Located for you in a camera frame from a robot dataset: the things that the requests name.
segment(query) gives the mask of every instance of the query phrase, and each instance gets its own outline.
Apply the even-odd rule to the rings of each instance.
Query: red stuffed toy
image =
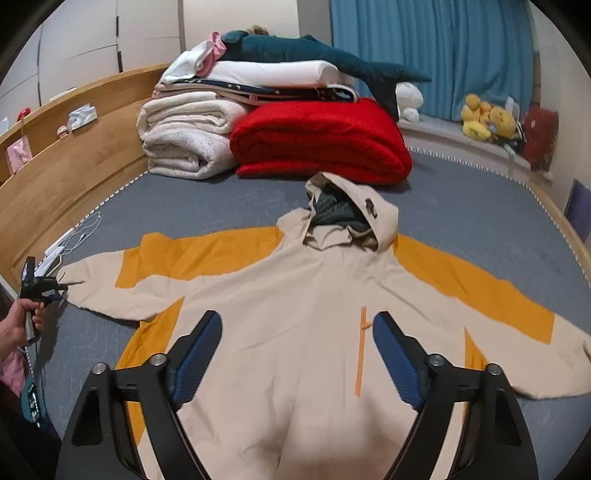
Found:
[[[523,122],[525,145],[521,155],[532,170],[550,168],[558,136],[558,112],[532,105]]]

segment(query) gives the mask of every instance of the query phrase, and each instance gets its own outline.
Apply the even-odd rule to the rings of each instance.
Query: beige jacket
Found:
[[[118,367],[144,362],[217,310],[220,345],[194,399],[178,412],[213,479],[381,480],[415,418],[371,334],[387,310],[428,353],[458,366],[500,364],[534,398],[591,391],[590,337],[509,282],[397,236],[398,209],[367,186],[332,182],[371,230],[316,226],[296,209],[276,227],[168,239],[64,267],[69,302],[145,320]],[[374,212],[369,211],[370,199]],[[149,478],[161,478],[141,410],[129,408]],[[433,478],[445,478],[459,438],[454,411]]]

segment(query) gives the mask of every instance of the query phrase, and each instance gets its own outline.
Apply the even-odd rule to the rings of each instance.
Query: red blanket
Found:
[[[391,184],[411,170],[396,123],[368,98],[262,105],[238,122],[230,149],[241,177],[328,171],[359,183]]]

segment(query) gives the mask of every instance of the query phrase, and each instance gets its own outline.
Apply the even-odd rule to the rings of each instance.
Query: red clip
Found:
[[[23,118],[25,118],[29,113],[31,113],[31,109],[29,107],[23,108],[21,112],[18,114],[17,122],[20,122]]]

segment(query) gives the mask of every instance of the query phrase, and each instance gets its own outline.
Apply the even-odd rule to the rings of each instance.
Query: blue curtain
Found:
[[[331,0],[333,45],[429,75],[417,84],[427,115],[459,120],[468,93],[501,106],[510,95],[524,112],[534,82],[526,1]]]

